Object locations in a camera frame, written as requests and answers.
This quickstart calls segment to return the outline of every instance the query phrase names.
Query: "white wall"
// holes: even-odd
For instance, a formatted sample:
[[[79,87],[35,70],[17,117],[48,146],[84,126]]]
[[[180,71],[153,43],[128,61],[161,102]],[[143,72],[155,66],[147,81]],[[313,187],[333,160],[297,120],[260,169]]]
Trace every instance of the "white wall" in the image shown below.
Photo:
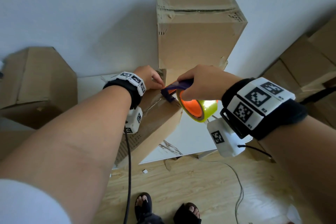
[[[227,71],[240,76],[258,75],[336,8],[336,0],[237,2],[249,23]],[[54,46],[79,76],[156,68],[155,24],[155,0],[0,0],[0,57],[41,45]]]

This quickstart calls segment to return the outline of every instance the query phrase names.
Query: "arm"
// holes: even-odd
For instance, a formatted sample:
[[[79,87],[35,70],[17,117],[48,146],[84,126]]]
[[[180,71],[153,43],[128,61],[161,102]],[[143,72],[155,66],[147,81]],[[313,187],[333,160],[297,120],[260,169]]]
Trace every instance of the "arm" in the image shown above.
[[[149,66],[135,73],[147,89],[164,86]],[[126,89],[107,87],[37,130],[1,163],[0,178],[40,188],[63,206],[72,222],[90,223],[104,195],[130,106]]]
[[[219,68],[198,65],[178,81],[194,78],[182,94],[184,100],[221,99],[241,78]],[[325,223],[335,222],[336,130],[308,116],[293,125],[281,126],[260,143],[298,185]]]

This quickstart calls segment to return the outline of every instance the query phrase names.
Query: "orange tape core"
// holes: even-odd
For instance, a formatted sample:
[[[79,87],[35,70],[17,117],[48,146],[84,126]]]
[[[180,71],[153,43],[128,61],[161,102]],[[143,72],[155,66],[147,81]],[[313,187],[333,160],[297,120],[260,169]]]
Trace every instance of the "orange tape core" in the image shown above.
[[[182,90],[180,92],[180,100],[183,104],[183,106],[185,107],[185,109],[188,110],[188,112],[190,112],[193,116],[199,118],[202,116],[202,108],[199,105],[199,103],[197,102],[197,100],[193,99],[191,101],[184,101],[182,100],[181,94],[184,90]]]

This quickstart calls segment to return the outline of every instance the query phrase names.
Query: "wooden floor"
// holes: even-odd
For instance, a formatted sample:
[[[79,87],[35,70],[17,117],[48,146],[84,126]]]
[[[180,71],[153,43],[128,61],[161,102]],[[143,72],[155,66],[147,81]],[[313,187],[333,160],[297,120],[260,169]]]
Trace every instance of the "wooden floor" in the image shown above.
[[[204,160],[225,161],[237,171],[245,193],[238,210],[240,224],[288,223],[287,213],[291,205],[299,211],[302,223],[321,223],[277,164],[255,161],[247,150],[234,158],[224,159],[213,153]],[[163,161],[133,168],[128,223],[136,223],[134,202],[137,195],[144,191],[152,197],[153,212],[166,223],[173,223],[172,217],[183,202],[193,202],[198,206],[202,223],[236,223],[234,209],[240,186],[227,165],[200,162],[191,156],[169,161],[169,165],[170,171]],[[148,170],[147,174],[142,172],[144,169]],[[122,223],[127,199],[127,175],[127,170],[112,172],[93,223]]]

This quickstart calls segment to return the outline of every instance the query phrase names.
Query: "forearm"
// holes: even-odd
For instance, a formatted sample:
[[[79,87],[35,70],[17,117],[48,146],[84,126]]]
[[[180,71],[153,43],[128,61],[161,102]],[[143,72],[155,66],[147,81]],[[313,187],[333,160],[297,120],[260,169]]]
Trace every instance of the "forearm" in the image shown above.
[[[336,130],[308,116],[300,123],[277,128],[260,143],[325,222],[334,222]]]
[[[36,186],[73,222],[90,222],[106,188],[131,97],[107,87],[34,133],[0,166],[0,177]]]

